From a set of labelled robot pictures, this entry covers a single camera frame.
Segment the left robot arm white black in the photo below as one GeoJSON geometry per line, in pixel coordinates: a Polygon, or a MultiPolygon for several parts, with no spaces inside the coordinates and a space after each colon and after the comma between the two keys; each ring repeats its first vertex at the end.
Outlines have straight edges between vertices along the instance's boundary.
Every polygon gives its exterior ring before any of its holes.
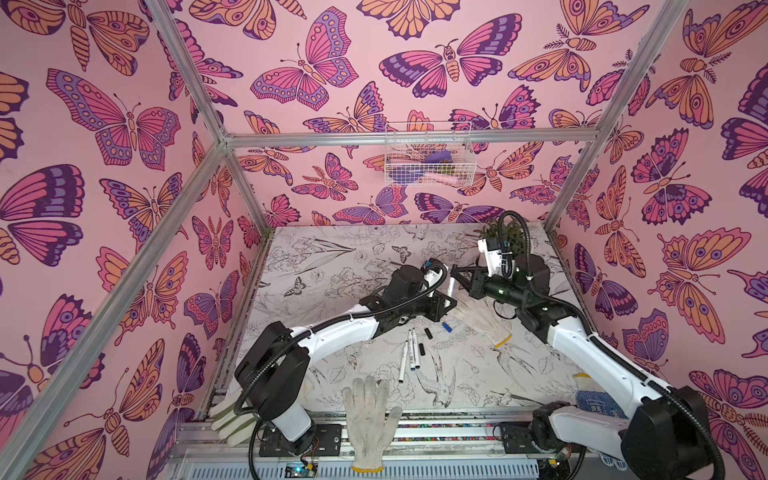
{"type": "Polygon", "coordinates": [[[238,364],[240,387],[232,405],[236,418],[251,417],[282,434],[289,442],[315,430],[299,400],[307,370],[348,346],[367,342],[417,317],[437,322],[456,306],[439,288],[448,280],[446,266],[430,259],[422,267],[404,265],[377,293],[349,311],[304,327],[276,321],[262,331],[238,364]]]}

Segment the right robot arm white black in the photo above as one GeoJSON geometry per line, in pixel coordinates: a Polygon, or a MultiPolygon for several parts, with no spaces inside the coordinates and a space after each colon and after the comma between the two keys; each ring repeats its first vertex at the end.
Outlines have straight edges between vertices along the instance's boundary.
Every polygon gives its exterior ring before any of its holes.
{"type": "Polygon", "coordinates": [[[520,261],[508,277],[479,266],[454,266],[451,276],[472,298],[513,306],[528,332],[574,362],[623,413],[615,417],[549,403],[533,414],[533,444],[542,451],[580,445],[625,462],[640,479],[686,479],[707,466],[713,478],[724,478],[703,397],[635,366],[592,331],[578,307],[546,294],[537,283],[547,270],[540,257],[520,261]]]}

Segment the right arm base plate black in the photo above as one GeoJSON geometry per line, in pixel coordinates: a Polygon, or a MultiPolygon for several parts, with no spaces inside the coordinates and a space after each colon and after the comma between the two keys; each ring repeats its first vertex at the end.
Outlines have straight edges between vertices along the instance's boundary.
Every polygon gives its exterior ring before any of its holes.
{"type": "Polygon", "coordinates": [[[542,450],[534,442],[528,425],[519,422],[502,422],[498,427],[498,437],[506,454],[542,453],[542,450]]]}

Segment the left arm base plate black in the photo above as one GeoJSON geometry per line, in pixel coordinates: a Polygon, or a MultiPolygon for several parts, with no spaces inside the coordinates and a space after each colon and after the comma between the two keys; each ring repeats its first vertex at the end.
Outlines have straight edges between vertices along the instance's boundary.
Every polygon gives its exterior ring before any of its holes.
{"type": "Polygon", "coordinates": [[[338,457],[341,450],[341,424],[313,424],[295,441],[289,441],[279,430],[265,429],[259,447],[260,457],[338,457]]]}

